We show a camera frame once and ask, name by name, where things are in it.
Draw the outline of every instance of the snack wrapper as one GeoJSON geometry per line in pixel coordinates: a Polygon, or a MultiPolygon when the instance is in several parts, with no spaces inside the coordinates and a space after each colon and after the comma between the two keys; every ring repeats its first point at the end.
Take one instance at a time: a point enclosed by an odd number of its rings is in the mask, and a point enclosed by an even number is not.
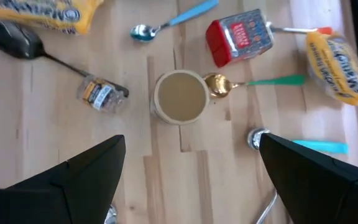
{"type": "Polygon", "coordinates": [[[103,0],[0,0],[0,19],[47,27],[67,34],[88,33],[103,0]]]}
{"type": "Polygon", "coordinates": [[[311,32],[306,48],[309,75],[330,96],[358,106],[358,57],[346,39],[337,33],[311,32]]]}

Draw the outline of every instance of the wooden table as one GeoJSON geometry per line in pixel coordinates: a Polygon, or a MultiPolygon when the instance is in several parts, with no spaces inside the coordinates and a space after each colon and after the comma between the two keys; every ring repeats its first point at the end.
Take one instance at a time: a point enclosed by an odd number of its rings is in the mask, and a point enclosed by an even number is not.
{"type": "MultiPolygon", "coordinates": [[[[306,73],[305,37],[288,34],[277,34],[261,56],[217,69],[204,37],[214,19],[261,8],[276,26],[333,26],[351,34],[350,16],[342,17],[349,8],[339,0],[226,0],[150,44],[129,37],[134,25],[158,25],[201,1],[106,0],[89,35],[36,29],[52,55],[130,89],[115,116],[76,100],[81,78],[66,68],[0,52],[0,187],[124,134],[127,156],[114,199],[120,223],[235,224],[252,223],[273,189],[260,156],[244,141],[252,128],[288,139],[347,142],[349,155],[334,156],[358,166],[358,108],[324,95],[310,80],[303,87],[238,88],[188,126],[167,126],[150,116],[155,81],[173,69],[221,72],[235,82],[306,73]]],[[[288,219],[279,201],[267,223],[288,219]]]]}

